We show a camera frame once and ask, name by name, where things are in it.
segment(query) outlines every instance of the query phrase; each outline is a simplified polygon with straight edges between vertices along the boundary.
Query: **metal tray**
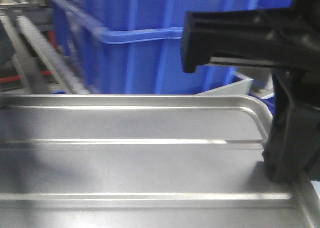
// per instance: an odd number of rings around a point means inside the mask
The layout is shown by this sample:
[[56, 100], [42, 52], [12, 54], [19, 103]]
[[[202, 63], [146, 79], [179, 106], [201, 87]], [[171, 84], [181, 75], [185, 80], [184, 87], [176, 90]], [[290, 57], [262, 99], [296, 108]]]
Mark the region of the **metal tray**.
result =
[[2, 96], [1, 228], [316, 228], [274, 184], [272, 116], [248, 96]]

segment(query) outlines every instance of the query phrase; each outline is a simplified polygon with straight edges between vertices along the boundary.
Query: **metal frame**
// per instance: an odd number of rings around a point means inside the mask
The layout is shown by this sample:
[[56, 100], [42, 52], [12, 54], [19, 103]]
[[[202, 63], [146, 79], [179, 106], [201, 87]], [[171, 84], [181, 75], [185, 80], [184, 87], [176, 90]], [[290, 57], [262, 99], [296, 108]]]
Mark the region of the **metal frame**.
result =
[[7, 16], [0, 16], [0, 20], [16, 51], [12, 62], [21, 77], [26, 91], [31, 94], [49, 94], [49, 88], [41, 76], [37, 64], [29, 54], [28, 49], [20, 39], [9, 18]]
[[52, 75], [61, 85], [65, 93], [79, 95], [89, 94], [90, 92], [85, 88], [82, 81], [69, 69], [32, 22], [24, 16], [19, 16], [17, 21], [22, 34], [26, 37], [47, 68], [52, 72]]

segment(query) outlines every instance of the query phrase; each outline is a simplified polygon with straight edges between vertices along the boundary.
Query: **stacked blue crates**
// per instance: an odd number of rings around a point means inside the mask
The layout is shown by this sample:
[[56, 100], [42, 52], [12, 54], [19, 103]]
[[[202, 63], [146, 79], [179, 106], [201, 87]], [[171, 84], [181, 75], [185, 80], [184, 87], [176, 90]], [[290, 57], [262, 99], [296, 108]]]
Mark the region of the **stacked blue crates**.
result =
[[56, 42], [95, 93], [187, 95], [230, 84], [234, 68], [183, 73], [185, 12], [252, 10], [261, 0], [52, 1]]

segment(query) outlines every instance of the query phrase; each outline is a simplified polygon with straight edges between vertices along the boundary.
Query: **black clamp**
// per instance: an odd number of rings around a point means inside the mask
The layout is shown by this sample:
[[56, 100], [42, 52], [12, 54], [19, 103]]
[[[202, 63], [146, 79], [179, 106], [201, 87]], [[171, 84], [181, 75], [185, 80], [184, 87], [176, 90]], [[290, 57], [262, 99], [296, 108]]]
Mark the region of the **black clamp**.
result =
[[183, 70], [197, 66], [272, 68], [275, 116], [263, 152], [268, 177], [320, 180], [320, 0], [290, 8], [188, 12]]

